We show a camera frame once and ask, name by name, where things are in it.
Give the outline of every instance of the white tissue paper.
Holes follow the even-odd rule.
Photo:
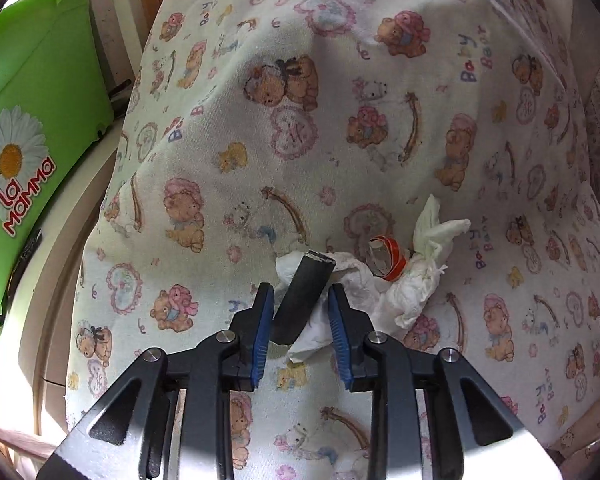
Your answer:
[[[440,274],[446,269],[444,263],[454,247],[453,239],[471,227],[467,219],[441,224],[439,212],[440,202],[430,195],[413,231],[414,253],[402,276],[393,283],[374,276],[353,254],[328,253],[336,266],[304,330],[289,349],[289,359],[295,363],[305,361],[332,342],[327,314],[327,293],[331,283],[342,284],[350,306],[369,314],[375,330],[387,334],[409,330],[438,288]],[[293,251],[276,259],[276,272],[280,278],[277,296],[281,297],[279,293],[291,283],[303,256],[304,253]]]

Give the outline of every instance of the green plastic bin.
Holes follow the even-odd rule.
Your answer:
[[[112,121],[89,0],[9,0],[0,12],[0,316],[45,204]]]

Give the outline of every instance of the daisy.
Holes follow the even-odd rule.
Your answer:
[[[19,106],[0,113],[0,189],[16,178],[21,186],[32,177],[49,154],[42,135],[42,124],[36,117],[23,114]],[[6,218],[0,206],[0,217]]]

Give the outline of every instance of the triangular cutout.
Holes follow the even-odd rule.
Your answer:
[[[131,381],[113,400],[89,431],[89,436],[97,440],[109,442],[114,446],[122,446],[129,429],[131,416],[136,408],[136,400],[142,385],[139,379]]]
[[[513,436],[509,425],[502,420],[498,411],[484,397],[473,381],[463,379],[460,381],[460,386],[478,446],[488,446]]]

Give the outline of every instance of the metal screw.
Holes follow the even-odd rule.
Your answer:
[[[440,351],[440,357],[447,363],[455,363],[460,358],[460,352],[455,348],[443,348]]]
[[[162,350],[159,348],[148,348],[142,352],[142,359],[149,363],[156,362],[160,357],[162,357]]]
[[[372,343],[380,345],[386,341],[386,334],[384,332],[376,332],[374,330],[373,332],[369,332],[368,338]]]
[[[232,330],[221,330],[216,334],[216,341],[219,343],[230,343],[235,339],[235,332]]]

